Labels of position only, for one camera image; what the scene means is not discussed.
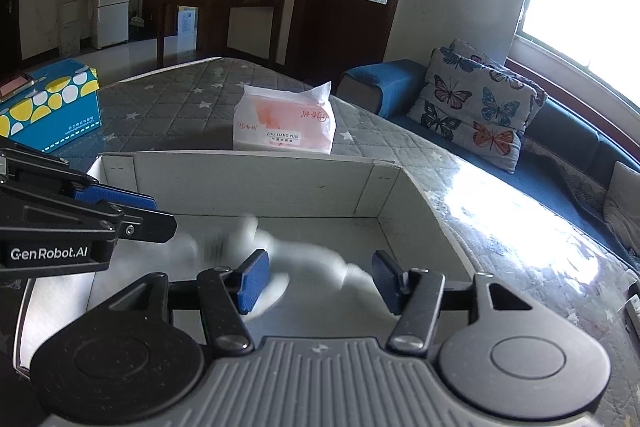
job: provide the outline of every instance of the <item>floor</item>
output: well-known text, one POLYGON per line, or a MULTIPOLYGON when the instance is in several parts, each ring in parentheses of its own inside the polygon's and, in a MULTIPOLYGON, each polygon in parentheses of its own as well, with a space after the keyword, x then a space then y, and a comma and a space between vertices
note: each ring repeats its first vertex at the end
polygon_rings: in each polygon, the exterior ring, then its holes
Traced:
MULTIPOLYGON (((167 37, 164 40, 164 65, 175 66, 201 58, 196 51, 197 32, 167 37)), ((154 71, 156 68, 156 39, 116 44, 96 51, 88 49, 73 60, 82 62, 98 71, 100 86, 108 86, 138 74, 154 71)), ((60 58, 39 64, 30 71, 58 62, 60 58)))

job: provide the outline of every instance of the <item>tissue package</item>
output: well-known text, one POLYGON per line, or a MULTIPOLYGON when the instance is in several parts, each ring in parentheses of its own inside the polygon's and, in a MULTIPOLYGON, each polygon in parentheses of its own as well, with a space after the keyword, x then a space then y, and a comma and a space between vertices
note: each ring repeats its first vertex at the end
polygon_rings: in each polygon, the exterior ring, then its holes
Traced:
POLYGON ((330 154, 335 134, 330 93, 330 82, 304 92, 244 86, 234 113, 234 149, 330 154))

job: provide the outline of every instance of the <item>gray quilted mattress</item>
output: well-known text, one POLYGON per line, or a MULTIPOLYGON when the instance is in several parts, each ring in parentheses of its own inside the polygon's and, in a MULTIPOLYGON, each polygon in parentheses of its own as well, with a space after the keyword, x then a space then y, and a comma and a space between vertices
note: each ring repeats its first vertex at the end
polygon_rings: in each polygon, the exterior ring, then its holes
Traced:
MULTIPOLYGON (((223 58, 101 89, 102 128, 59 149, 87 169, 106 151, 231 149, 244 84, 305 90, 250 62, 223 58)), ((490 271, 600 341, 612 377, 597 418, 640 425, 640 342, 625 325, 635 276, 570 223, 532 198, 429 141, 332 99, 333 154, 394 160, 414 177, 479 271, 490 271)))

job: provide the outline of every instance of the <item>metal screw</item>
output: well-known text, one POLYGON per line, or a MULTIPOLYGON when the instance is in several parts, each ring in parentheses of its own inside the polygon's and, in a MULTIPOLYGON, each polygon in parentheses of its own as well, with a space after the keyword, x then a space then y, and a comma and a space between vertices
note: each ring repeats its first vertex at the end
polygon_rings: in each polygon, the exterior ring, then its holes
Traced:
POLYGON ((216 345, 225 351, 242 351, 249 344, 249 340, 242 335, 222 335, 216 338, 216 345))
POLYGON ((414 335, 400 335, 399 337, 393 337, 390 344, 395 349, 402 352, 414 352, 424 347, 422 339, 419 339, 414 335))

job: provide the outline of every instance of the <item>blue tissue box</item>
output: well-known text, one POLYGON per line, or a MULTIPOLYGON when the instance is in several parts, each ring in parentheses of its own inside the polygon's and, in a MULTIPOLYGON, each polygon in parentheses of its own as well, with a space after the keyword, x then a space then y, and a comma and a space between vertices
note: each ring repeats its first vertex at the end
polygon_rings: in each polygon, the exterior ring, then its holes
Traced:
POLYGON ((67 59, 30 75, 33 87, 0 104, 0 136, 50 153, 100 127, 94 68, 67 59))

